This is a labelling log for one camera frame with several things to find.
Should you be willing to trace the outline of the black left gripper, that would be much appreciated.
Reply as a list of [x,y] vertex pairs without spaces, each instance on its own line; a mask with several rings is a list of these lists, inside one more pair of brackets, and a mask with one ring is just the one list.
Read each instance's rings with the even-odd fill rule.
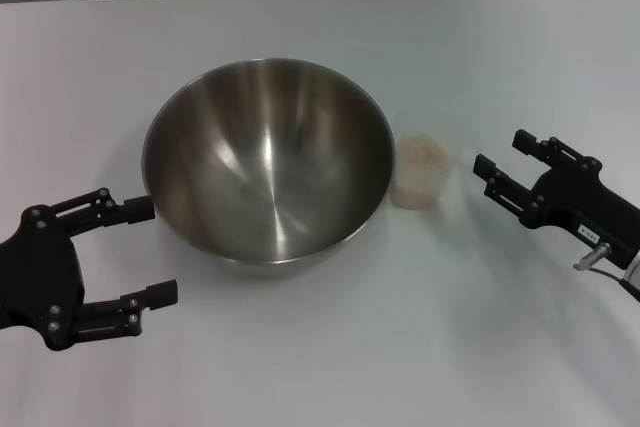
[[177,281],[80,306],[83,283],[70,237],[154,218],[150,196],[118,204],[107,188],[53,206],[27,208],[16,232],[1,243],[1,327],[30,328],[53,351],[73,345],[73,315],[75,340],[139,336],[145,309],[157,310],[178,302]]

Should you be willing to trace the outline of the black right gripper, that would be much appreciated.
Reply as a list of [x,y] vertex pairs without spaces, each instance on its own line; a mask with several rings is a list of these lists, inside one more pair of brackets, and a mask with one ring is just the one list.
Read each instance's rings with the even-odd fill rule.
[[553,226],[592,248],[609,244],[609,261],[627,268],[639,252],[639,208],[603,185],[601,166],[593,166],[556,137],[538,141],[524,129],[516,131],[512,146],[549,170],[529,191],[478,154],[473,173],[486,182],[484,195],[522,219],[529,229]]

